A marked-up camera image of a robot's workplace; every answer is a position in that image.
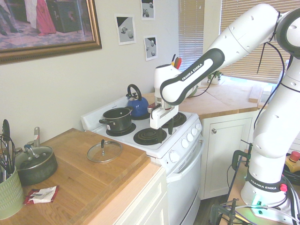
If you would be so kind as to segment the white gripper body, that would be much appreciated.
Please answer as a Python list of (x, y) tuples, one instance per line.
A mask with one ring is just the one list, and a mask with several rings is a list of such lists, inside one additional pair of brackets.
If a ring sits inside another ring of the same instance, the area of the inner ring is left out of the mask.
[(175, 115), (177, 115), (179, 111), (179, 106), (172, 106), (170, 109), (166, 110), (162, 107), (157, 109), (153, 109), (150, 114), (150, 127), (153, 129), (159, 129), (166, 122), (172, 119)]

